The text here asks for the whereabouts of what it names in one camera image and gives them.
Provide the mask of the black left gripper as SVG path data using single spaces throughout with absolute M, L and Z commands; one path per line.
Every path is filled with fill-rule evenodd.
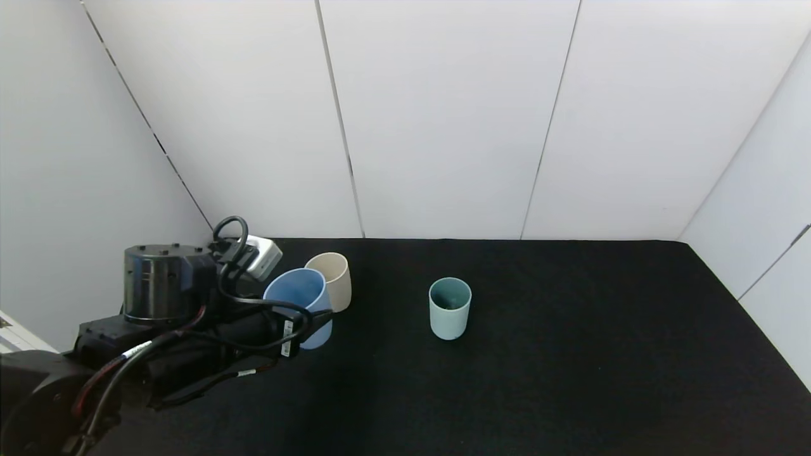
M 278 358 L 296 337 L 300 341 L 328 341 L 332 335 L 333 310 L 306 314 L 301 306 L 222 306 L 223 340 L 241 355 Z

